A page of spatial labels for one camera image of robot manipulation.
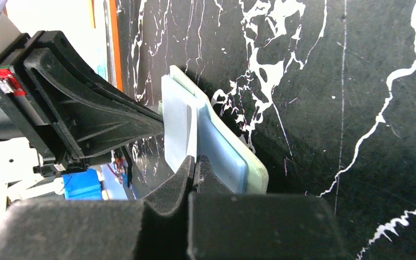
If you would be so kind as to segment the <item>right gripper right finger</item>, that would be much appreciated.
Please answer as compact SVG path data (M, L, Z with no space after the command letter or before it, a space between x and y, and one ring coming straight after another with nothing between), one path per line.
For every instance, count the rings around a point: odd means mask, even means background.
M337 221L322 198L233 194L198 157L188 196L189 259L346 259Z

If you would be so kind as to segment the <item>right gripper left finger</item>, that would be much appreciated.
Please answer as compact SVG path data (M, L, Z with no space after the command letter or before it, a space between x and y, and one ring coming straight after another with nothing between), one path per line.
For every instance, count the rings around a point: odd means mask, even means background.
M0 259L186 259L195 159L140 200L30 199L0 221Z

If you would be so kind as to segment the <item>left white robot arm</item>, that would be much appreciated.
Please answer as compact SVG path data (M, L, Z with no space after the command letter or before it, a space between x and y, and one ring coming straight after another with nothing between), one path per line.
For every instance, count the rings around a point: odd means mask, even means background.
M162 117L93 71L63 32L19 34L0 51L0 196L4 184L82 172L162 132Z

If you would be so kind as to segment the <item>mint green card holder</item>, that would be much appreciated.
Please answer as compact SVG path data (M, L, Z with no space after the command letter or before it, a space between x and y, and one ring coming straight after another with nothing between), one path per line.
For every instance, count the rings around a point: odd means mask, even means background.
M268 170L214 112L207 95L177 66L161 78L165 160L176 171L186 156L208 158L234 193L265 194Z

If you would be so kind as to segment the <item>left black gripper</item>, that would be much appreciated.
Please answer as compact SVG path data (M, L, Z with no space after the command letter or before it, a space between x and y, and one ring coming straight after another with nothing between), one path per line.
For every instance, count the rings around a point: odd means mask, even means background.
M98 75L61 31L20 34L0 52L0 142L25 137L37 173L62 173L163 133L163 118Z

